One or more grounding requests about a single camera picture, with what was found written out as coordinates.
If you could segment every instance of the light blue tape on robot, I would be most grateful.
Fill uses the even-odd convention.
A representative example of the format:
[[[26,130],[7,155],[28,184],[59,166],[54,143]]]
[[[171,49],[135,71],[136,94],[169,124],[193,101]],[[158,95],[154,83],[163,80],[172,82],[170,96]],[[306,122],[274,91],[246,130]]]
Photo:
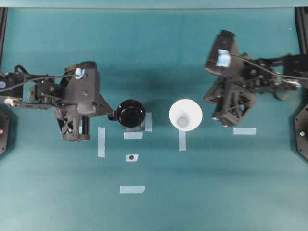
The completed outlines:
[[[228,50],[218,50],[219,56],[217,59],[216,66],[229,67],[231,62],[231,56]]]

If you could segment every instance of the small black object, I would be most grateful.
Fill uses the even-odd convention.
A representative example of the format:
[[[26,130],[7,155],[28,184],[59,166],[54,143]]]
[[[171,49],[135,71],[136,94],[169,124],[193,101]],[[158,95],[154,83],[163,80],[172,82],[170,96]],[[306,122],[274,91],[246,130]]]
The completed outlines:
[[[122,102],[113,114],[108,115],[110,120],[117,120],[126,128],[126,131],[140,130],[144,125],[145,108],[137,100]]]
[[[2,155],[8,147],[10,120],[10,117],[0,108],[0,155]]]

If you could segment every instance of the black cable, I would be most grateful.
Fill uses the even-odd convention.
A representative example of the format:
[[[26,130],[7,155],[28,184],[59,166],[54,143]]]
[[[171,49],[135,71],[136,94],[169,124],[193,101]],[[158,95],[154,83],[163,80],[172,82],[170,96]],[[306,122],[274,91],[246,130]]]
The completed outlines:
[[[47,78],[66,78],[66,77],[72,77],[74,75],[66,75],[66,76],[40,76],[40,77],[36,77],[36,78],[30,78],[24,82],[21,82],[21,83],[18,83],[16,85],[13,85],[13,86],[10,86],[8,88],[4,88],[4,89],[1,89],[0,92],[5,92],[7,90],[12,90],[14,88],[17,88],[17,87],[20,87],[28,82],[33,82],[33,81],[36,81],[36,80],[43,80],[43,79],[47,79]]]
[[[307,77],[296,77],[296,76],[288,76],[288,75],[277,74],[277,73],[272,72],[272,71],[270,71],[270,70],[268,70],[268,69],[266,69],[266,68],[264,68],[264,67],[262,67],[262,66],[260,66],[260,65],[258,65],[258,64],[256,64],[256,63],[254,63],[254,62],[251,62],[251,61],[249,61],[249,60],[247,60],[247,59],[244,59],[244,58],[242,58],[242,57],[239,57],[239,56],[236,56],[236,55],[233,55],[233,54],[231,54],[230,56],[233,57],[233,58],[242,60],[242,61],[244,61],[244,62],[246,62],[246,63],[248,63],[248,64],[250,64],[250,65],[252,65],[252,66],[258,67],[258,68],[260,68],[261,70],[266,71],[267,73],[270,73],[270,74],[275,75],[275,76],[280,76],[280,77],[283,77],[283,78],[294,78],[294,79],[308,80]]]
[[[26,73],[26,74],[29,74],[29,73],[27,72],[27,70],[26,70],[23,66],[21,66],[21,65],[16,65],[15,68],[14,68],[14,70],[15,70],[15,72],[19,72],[18,70],[21,70],[21,72]]]

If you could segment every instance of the tape strip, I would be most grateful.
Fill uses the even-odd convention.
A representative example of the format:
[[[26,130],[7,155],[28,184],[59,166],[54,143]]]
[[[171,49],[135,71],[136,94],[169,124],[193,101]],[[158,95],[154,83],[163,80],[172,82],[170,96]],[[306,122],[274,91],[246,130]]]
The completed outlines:
[[[144,130],[152,132],[152,112],[145,113]]]
[[[179,151],[186,151],[186,131],[179,130]]]
[[[125,159],[126,162],[135,162],[138,160],[138,155],[136,154],[126,155]]]
[[[125,140],[140,140],[143,138],[143,132],[124,132]]]
[[[105,128],[98,128],[97,156],[105,158]]]
[[[233,128],[233,135],[255,135],[256,128]]]
[[[145,186],[120,186],[120,194],[142,194]]]

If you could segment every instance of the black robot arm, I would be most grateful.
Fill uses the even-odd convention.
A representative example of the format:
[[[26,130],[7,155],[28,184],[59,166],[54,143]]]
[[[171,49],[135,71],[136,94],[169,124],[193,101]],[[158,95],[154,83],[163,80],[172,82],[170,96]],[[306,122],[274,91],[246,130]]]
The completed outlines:
[[[271,93],[284,100],[288,91],[308,87],[308,55],[253,60],[239,53],[233,38],[232,32],[221,31],[205,65],[206,72],[218,77],[203,99],[217,105],[212,118],[223,126],[240,123],[256,103],[255,93]],[[278,66],[283,67],[283,75],[274,69]]]

